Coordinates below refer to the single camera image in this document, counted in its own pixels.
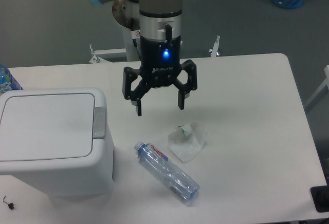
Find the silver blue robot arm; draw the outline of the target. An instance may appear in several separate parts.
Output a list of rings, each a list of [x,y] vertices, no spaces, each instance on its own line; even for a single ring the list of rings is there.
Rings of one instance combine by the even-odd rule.
[[[103,5],[117,0],[90,0]],[[197,67],[192,60],[180,62],[182,0],[124,0],[138,9],[126,12],[129,26],[140,32],[135,43],[141,65],[123,70],[124,98],[141,115],[141,99],[151,88],[174,85],[178,107],[184,109],[190,91],[197,89]]]

